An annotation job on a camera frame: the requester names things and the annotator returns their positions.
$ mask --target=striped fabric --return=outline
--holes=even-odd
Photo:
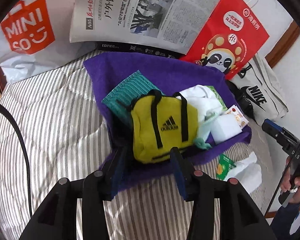
[[[36,210],[58,179],[82,179],[110,153],[106,123],[82,62],[94,51],[62,68],[8,84],[1,103],[24,136],[31,171],[32,208]],[[273,191],[273,169],[261,128],[253,121],[252,141],[226,154],[234,161],[251,151],[258,157],[263,183],[251,196],[264,212]],[[218,159],[198,168],[215,178]],[[77,239],[82,239],[82,203],[77,207]],[[174,177],[166,176],[120,192],[104,202],[110,239],[186,239],[192,203],[182,201]],[[17,136],[0,114],[0,228],[18,239],[29,221],[26,168]],[[215,239],[219,239],[219,204],[215,202]]]

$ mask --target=white tote bag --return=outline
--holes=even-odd
[[[258,125],[288,112],[280,83],[265,58],[256,54],[232,80],[253,105]]]
[[[0,66],[8,83],[58,68],[95,49],[69,42],[74,0],[20,0],[0,24]]]

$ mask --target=white floor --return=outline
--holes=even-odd
[[[268,223],[271,224],[272,218],[268,218],[267,219]],[[297,231],[297,229],[300,226],[300,214],[299,216],[296,218],[296,220],[293,222],[291,229],[290,229],[290,234],[293,234]]]

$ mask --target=hand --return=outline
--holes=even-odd
[[[289,163],[290,157],[286,160],[286,165]],[[300,177],[297,177],[294,179],[294,184],[299,186],[297,192],[294,194],[293,198],[289,201],[289,203],[300,203]],[[287,173],[283,177],[282,184],[280,185],[280,188],[283,192],[286,192],[287,190],[291,189],[290,184],[290,168],[287,170]]]

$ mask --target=speech bubble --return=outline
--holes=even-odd
[[[236,32],[240,31],[243,28],[243,18],[234,11],[229,11],[223,16],[223,22],[230,30]]]

